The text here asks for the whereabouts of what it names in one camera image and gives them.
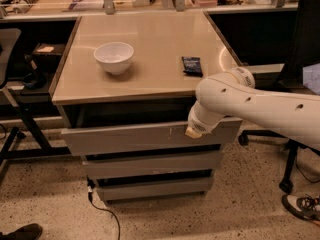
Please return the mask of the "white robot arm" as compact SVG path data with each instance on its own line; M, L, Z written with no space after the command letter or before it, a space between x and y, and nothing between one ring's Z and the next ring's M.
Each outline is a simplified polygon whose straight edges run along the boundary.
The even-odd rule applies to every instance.
M319 150L319 111L319 96L258 90L251 72L236 67L199 82L186 135L210 134L224 117L233 116Z

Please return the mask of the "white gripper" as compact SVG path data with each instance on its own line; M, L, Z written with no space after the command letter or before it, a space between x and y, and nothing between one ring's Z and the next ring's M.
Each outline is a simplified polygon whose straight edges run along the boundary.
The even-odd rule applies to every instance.
M210 134L223 118L224 115L211 112L196 102L189 112L185 135L197 139L202 134Z

